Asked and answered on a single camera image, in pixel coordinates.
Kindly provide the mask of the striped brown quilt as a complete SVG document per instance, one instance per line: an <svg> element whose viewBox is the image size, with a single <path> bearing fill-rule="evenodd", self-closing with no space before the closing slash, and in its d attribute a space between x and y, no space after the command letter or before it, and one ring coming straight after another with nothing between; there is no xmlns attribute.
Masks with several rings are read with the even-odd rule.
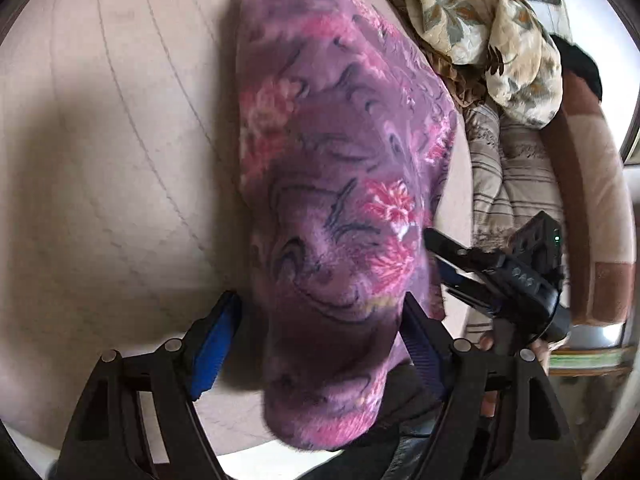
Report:
<svg viewBox="0 0 640 480"><path fill-rule="evenodd" d="M538 212L564 228L558 181L540 132L514 122L491 102L463 111L473 182L474 246L508 248Z"/></svg>

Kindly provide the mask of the black garment on backrest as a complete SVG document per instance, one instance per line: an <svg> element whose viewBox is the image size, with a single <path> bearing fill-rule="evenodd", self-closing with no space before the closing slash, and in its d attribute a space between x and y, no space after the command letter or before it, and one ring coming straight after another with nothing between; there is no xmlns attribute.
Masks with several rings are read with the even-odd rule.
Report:
<svg viewBox="0 0 640 480"><path fill-rule="evenodd" d="M598 98L598 101L601 102L603 88L596 62L593 61L589 54L576 46L576 44L571 44L564 38L556 35L551 35L551 39L560 52L564 70L569 70L576 76L582 78L592 93Z"/></svg>

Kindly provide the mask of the purple floral cloth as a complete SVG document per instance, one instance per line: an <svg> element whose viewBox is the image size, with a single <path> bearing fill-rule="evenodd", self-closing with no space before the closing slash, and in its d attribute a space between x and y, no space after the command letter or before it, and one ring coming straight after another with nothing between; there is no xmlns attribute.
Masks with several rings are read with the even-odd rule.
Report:
<svg viewBox="0 0 640 480"><path fill-rule="evenodd" d="M265 421L296 448L333 450L373 425L406 357L405 296L445 315L422 234L459 114L366 0L242 0L236 84Z"/></svg>

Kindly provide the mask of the beige floral blanket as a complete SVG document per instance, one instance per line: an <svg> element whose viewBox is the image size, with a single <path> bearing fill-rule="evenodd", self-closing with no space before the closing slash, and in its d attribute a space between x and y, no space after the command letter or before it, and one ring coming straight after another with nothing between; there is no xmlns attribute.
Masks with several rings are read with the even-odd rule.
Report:
<svg viewBox="0 0 640 480"><path fill-rule="evenodd" d="M561 55L525 0L394 0L463 106L489 96L540 129L559 110Z"/></svg>

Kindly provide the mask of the pink quilted mattress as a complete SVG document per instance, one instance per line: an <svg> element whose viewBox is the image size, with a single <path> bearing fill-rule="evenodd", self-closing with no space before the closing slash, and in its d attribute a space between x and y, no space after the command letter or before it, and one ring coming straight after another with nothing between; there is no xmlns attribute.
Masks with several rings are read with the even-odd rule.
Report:
<svg viewBox="0 0 640 480"><path fill-rule="evenodd" d="M1 418L59 448L94 364L247 285L239 0L29 0L1 45Z"/></svg>

